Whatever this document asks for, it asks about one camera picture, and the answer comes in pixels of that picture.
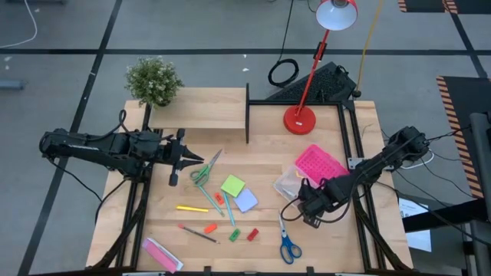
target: blue sticky note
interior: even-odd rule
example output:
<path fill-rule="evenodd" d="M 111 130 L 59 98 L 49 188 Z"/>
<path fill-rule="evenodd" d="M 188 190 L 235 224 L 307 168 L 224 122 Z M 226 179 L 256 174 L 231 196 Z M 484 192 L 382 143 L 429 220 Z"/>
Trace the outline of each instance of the blue sticky note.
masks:
<path fill-rule="evenodd" d="M 243 189 L 233 201 L 239 207 L 240 212 L 247 212 L 258 204 L 258 199 L 252 194 L 250 189 Z"/>

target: red desk lamp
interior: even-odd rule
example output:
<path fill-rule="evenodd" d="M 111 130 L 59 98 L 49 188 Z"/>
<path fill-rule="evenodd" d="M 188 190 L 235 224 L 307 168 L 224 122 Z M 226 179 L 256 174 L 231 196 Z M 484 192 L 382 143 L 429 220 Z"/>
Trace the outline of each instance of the red desk lamp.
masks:
<path fill-rule="evenodd" d="M 310 108 L 305 106 L 305 98 L 308 89 L 314 78 L 315 68 L 321 59 L 326 46 L 329 31 L 341 31 L 351 27 L 358 16 L 358 8 L 354 0 L 323 0 L 315 12 L 317 22 L 326 29 L 321 45 L 315 55 L 314 64 L 308 76 L 304 93 L 300 104 L 289 107 L 285 111 L 283 123 L 288 131 L 293 134 L 310 133 L 315 126 L 315 114 Z"/>

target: orange eraser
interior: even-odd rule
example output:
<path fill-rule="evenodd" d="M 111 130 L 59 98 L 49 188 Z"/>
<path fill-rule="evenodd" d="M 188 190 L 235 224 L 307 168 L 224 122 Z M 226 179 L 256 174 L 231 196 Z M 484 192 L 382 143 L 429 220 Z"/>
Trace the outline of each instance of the orange eraser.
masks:
<path fill-rule="evenodd" d="M 211 225 L 206 226 L 205 233 L 209 234 L 209 233 L 213 232 L 213 230 L 215 230 L 215 229 L 216 229 L 216 223 L 213 223 Z"/>
<path fill-rule="evenodd" d="M 218 202 L 218 204 L 222 205 L 225 201 L 223 200 L 222 195 L 220 195 L 219 192 L 215 192 L 215 199 Z"/>

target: yellow cable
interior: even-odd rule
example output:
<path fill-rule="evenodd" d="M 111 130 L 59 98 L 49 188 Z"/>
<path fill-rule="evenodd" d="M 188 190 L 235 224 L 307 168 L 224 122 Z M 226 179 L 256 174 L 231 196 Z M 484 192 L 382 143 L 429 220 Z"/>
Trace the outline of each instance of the yellow cable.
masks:
<path fill-rule="evenodd" d="M 383 5 L 384 5 L 384 0 L 378 0 L 377 11 L 375 12 L 374 20 L 371 22 L 370 32 L 368 32 L 367 41 L 365 42 L 365 46 L 363 47 L 363 53 L 361 54 L 360 70 L 358 73 L 358 81 L 356 83 L 355 90 L 360 90 L 361 79 L 363 78 L 363 65 L 365 62 L 365 52 L 367 51 L 368 45 L 370 45 L 370 39 L 372 34 L 374 33 L 375 25 L 377 24 L 378 16 L 381 13 Z"/>

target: wooden tabletop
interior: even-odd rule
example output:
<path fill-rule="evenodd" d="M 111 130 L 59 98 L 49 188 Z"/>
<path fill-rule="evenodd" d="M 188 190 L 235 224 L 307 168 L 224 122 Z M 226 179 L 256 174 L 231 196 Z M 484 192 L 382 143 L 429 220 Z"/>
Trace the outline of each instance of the wooden tabletop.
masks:
<path fill-rule="evenodd" d="M 366 157 L 372 157 L 384 146 L 375 105 L 370 101 L 357 101 L 355 106 L 364 153 Z M 136 101 L 128 101 L 125 108 L 128 128 L 140 129 L 144 107 L 138 107 Z M 229 236 L 235 228 L 230 225 L 228 216 L 220 216 L 188 177 L 189 173 L 199 169 L 199 166 L 184 169 L 176 187 L 168 185 L 170 167 L 154 166 L 143 238 L 154 238 L 172 252 L 184 263 L 183 271 L 202 271 L 204 266 L 209 265 L 212 271 L 303 272 L 307 266 L 313 266 L 316 272 L 362 272 L 361 251 L 352 208 L 341 221 L 330 225 L 323 224 L 319 229 L 306 225 L 301 219 L 286 222 L 285 227 L 290 239 L 302 248 L 303 255 L 288 265 L 279 254 L 281 237 L 278 210 L 287 201 L 273 189 L 273 182 L 313 143 L 345 166 L 336 107 L 311 107 L 316 114 L 317 124 L 315 129 L 305 136 L 292 135 L 284 128 L 282 117 L 286 108 L 287 106 L 251 106 L 249 145 L 245 143 L 243 131 L 186 131 L 185 144 L 207 162 L 219 149 L 223 149 L 213 167 L 210 180 L 205 185 L 210 194 L 218 192 L 226 177 L 233 174 L 245 181 L 245 187 L 250 188 L 259 201 L 256 207 L 243 214 L 231 203 L 236 227 L 241 231 L 235 242 L 229 241 Z M 354 154 L 348 112 L 346 121 Z M 118 172 L 109 172 L 105 194 L 120 180 L 121 175 Z M 380 181 L 393 185 L 388 172 L 382 173 Z M 129 184 L 121 187 L 101 209 L 87 265 L 99 261 L 120 234 L 129 187 Z M 412 267 L 394 192 L 377 185 L 372 191 L 381 234 L 400 259 Z M 175 207 L 179 204 L 208 208 L 209 212 L 177 211 Z M 338 217 L 343 208 L 326 214 L 324 218 Z M 290 208 L 285 216 L 292 217 L 297 214 L 298 210 Z M 210 236 L 221 241 L 220 245 L 177 227 L 177 224 L 183 223 L 202 232 L 213 222 L 217 223 L 218 228 Z M 259 234 L 254 241 L 247 241 L 247 235 L 254 228 L 259 230 Z M 367 239 L 371 248 L 372 267 L 376 268 L 373 240 L 370 235 Z M 127 246 L 125 264 L 129 264 L 133 236 L 129 238 L 128 244 L 130 246 Z M 140 253 L 137 269 L 163 270 L 144 250 Z"/>

